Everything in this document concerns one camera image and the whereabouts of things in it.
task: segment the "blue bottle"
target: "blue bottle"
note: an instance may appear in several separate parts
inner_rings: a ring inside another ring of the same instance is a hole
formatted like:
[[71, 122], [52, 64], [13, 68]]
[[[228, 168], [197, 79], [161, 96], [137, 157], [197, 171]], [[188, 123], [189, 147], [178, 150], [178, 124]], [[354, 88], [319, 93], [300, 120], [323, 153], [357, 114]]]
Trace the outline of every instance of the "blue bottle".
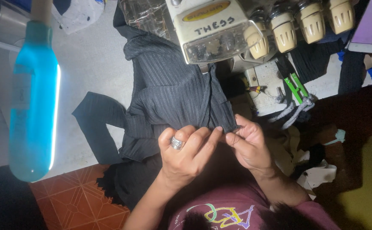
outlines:
[[61, 71], [51, 40], [51, 27], [28, 22], [13, 71], [9, 164], [27, 182], [45, 176], [54, 163]]

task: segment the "brand logo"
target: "brand logo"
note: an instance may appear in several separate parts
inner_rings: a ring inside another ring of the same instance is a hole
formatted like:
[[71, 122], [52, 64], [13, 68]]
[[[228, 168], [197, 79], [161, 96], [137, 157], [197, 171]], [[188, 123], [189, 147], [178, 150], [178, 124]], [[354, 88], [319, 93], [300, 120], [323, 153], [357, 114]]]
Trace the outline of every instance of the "brand logo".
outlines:
[[214, 3], [214, 4], [211, 4], [211, 5], [208, 5], [204, 8], [200, 8], [200, 9], [198, 9], [196, 11], [193, 11], [192, 13], [186, 15], [183, 18], [183, 21], [193, 22], [193, 21], [197, 21], [197, 20], [200, 20], [200, 19], [208, 18], [210, 16], [213, 16], [213, 15], [221, 12], [222, 10], [227, 8], [229, 5], [230, 5], [229, 1], [224, 1], [224, 2], [219, 2], [219, 3]]

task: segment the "printed graphic on shirt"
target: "printed graphic on shirt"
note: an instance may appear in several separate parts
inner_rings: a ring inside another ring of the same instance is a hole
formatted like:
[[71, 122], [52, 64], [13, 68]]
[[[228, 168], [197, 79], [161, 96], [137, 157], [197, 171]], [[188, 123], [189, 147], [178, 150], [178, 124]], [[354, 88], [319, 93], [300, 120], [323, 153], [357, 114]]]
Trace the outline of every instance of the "printed graphic on shirt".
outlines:
[[[186, 212], [189, 212], [191, 209], [193, 209], [193, 206], [186, 210]], [[235, 210], [235, 207], [220, 207], [215, 208], [212, 204], [204, 204], [204, 206], [209, 206], [210, 211], [204, 214], [204, 217], [210, 222], [210, 223], [221, 223], [220, 228], [232, 226], [232, 225], [238, 225], [242, 226], [245, 229], [248, 229], [250, 227], [250, 217], [251, 212], [253, 211], [254, 205], [250, 206], [249, 209], [247, 209], [244, 212], [237, 213]], [[227, 210], [227, 212], [221, 214], [218, 216], [218, 211], [221, 210]]]

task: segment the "maroon t-shirt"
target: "maroon t-shirt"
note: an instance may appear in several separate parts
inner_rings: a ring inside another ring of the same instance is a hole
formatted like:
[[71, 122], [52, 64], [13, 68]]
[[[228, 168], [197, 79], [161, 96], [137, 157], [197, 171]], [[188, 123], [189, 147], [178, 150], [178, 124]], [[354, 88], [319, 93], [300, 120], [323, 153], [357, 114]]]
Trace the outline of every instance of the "maroon t-shirt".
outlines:
[[[223, 186], [197, 197], [180, 208], [169, 222], [169, 230], [181, 230], [187, 212], [204, 214], [214, 230], [258, 230], [259, 211], [270, 203], [257, 183]], [[325, 230], [340, 230], [324, 209], [313, 201], [295, 207]]]

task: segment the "hand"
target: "hand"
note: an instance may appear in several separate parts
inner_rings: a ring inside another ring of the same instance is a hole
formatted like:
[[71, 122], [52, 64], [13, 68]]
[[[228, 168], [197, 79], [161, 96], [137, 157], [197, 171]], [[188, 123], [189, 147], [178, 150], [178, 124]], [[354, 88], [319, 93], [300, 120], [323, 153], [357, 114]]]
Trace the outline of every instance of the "hand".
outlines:
[[226, 143], [234, 148], [237, 160], [253, 175], [273, 176], [275, 164], [265, 145], [260, 125], [239, 114], [235, 115], [235, 119], [241, 127], [235, 133], [226, 134]]
[[[158, 177], [163, 182], [163, 186], [177, 192], [192, 182], [203, 171], [216, 149], [222, 130], [222, 127], [215, 128], [213, 132], [206, 127], [196, 130], [191, 125], [178, 131], [173, 128], [165, 129], [159, 136], [162, 169]], [[173, 136], [186, 142], [183, 149], [173, 149], [170, 142]]]

